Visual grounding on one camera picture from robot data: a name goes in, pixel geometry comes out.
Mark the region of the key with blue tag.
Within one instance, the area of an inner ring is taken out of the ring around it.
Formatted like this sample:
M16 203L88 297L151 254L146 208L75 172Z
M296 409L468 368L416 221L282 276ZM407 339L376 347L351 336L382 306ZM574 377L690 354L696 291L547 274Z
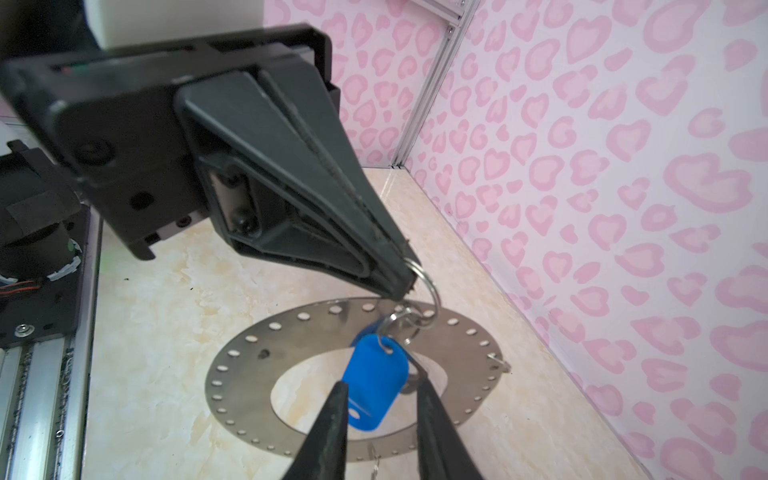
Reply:
M427 370L408 350L423 329L421 312L402 306L363 328L351 343L352 355L342 376L348 386L349 425L376 430L397 397L415 392Z

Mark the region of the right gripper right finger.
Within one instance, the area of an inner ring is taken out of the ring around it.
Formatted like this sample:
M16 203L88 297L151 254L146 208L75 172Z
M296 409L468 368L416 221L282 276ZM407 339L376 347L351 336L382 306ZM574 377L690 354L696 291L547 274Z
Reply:
M422 480L482 480L430 380L417 389L418 467Z

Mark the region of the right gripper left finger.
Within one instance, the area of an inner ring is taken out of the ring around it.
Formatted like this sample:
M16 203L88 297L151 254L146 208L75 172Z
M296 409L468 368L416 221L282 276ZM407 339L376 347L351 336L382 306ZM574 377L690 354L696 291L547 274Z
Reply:
M347 431L348 385L338 381L283 480L344 480Z

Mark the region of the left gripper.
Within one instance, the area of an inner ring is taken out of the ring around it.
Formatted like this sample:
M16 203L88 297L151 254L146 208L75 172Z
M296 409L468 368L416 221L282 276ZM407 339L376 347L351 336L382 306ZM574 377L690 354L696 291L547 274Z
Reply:
M278 116L259 71L243 72L302 49L329 81L332 40L300 23L7 59L1 91L136 258L152 259L184 218L204 218L207 200L237 253L315 270L295 256L309 236L291 223L289 194L262 167L258 146Z

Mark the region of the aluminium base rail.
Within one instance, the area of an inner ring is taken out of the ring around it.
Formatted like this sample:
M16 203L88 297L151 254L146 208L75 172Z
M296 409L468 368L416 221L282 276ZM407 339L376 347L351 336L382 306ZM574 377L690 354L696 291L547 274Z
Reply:
M45 324L21 322L1 353L1 477L79 479L92 364L103 224L84 209L74 230L83 248L73 330L41 337Z

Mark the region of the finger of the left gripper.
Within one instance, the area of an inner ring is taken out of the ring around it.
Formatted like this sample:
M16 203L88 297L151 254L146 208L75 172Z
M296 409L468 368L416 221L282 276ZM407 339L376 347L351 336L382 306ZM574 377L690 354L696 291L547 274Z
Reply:
M416 254L370 185L339 119L337 90L302 59L263 67L257 83L277 119L258 146L308 239L296 258L377 294L407 294Z

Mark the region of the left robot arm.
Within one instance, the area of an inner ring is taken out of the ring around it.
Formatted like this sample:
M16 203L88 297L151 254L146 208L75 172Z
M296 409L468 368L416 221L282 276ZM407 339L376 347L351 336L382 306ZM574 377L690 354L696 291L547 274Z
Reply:
M209 220L236 253L400 300L423 276L339 118L332 43L307 24L5 60L40 142L1 160L1 244L90 203L142 260Z

